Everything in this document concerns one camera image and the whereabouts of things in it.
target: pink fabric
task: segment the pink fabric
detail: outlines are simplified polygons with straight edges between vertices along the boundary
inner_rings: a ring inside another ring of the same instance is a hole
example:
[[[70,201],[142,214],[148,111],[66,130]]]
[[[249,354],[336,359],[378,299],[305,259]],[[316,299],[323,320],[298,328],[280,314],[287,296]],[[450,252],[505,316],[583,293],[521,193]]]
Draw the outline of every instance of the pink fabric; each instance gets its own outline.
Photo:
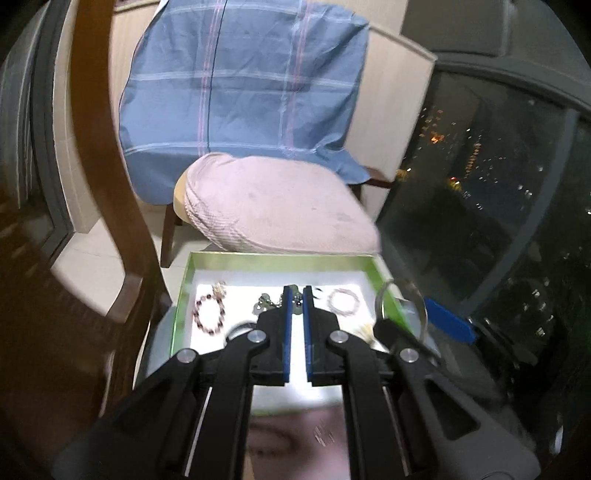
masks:
[[[341,179],[308,162],[210,153],[187,171],[193,225],[235,252],[374,254],[379,235]]]

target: chair leg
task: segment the chair leg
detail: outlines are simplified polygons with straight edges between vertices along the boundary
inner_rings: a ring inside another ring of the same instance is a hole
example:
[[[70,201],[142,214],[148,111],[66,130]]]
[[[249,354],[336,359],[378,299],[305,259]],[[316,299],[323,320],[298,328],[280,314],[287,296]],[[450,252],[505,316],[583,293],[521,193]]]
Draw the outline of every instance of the chair leg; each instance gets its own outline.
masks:
[[[359,201],[361,201],[361,186],[361,183],[349,185],[349,188],[353,192],[353,195],[355,195],[355,198],[357,198]]]
[[[176,224],[177,214],[174,213],[173,204],[166,206],[164,214],[164,227],[162,228],[162,247],[160,249],[160,267],[168,268],[172,263],[174,225]]]

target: white beaded bracelet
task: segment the white beaded bracelet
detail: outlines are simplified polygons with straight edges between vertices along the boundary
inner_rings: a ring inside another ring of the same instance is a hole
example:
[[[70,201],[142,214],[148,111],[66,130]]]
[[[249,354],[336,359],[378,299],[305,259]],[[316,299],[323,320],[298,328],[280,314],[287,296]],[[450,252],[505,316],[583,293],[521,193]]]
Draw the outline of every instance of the white beaded bracelet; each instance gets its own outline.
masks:
[[[333,299],[337,293],[343,293],[345,295],[353,297],[355,301],[355,303],[353,304],[353,308],[350,310],[339,310],[338,308],[336,308],[333,305]],[[335,315],[340,315],[342,317],[350,317],[351,315],[355,315],[355,313],[357,313],[357,310],[359,310],[359,297],[355,294],[355,292],[347,290],[346,288],[337,288],[330,292],[330,295],[326,300],[326,303],[328,304],[329,310],[332,313],[334,313]]]

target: blue plaid cloth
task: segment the blue plaid cloth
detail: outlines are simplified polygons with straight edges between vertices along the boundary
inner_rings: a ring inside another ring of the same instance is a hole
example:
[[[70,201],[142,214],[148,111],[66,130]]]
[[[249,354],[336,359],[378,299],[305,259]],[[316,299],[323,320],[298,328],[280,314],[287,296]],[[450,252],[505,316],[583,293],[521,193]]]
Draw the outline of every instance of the blue plaid cloth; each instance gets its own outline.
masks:
[[[210,151],[305,160],[365,182],[343,145],[368,31],[336,5],[170,0],[138,44],[121,99],[137,195],[171,203],[178,178]]]

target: metal screw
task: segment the metal screw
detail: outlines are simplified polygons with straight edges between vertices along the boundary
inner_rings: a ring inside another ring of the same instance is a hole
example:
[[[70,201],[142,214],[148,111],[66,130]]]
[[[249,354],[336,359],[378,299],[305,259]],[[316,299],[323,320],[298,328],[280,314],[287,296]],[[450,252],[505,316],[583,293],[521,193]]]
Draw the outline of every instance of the metal screw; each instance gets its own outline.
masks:
[[[190,348],[183,348],[179,353],[177,353],[177,360],[182,364],[189,364],[196,358],[197,352]]]
[[[261,343],[265,341],[265,339],[267,338],[267,334],[262,330],[253,330],[251,332],[248,332],[247,338],[252,343]]]
[[[400,358],[408,364],[413,364],[418,360],[418,352],[414,348],[405,348],[400,352]]]
[[[349,340],[349,335],[343,330],[335,330],[330,334],[330,339],[334,343],[345,343],[347,340]]]

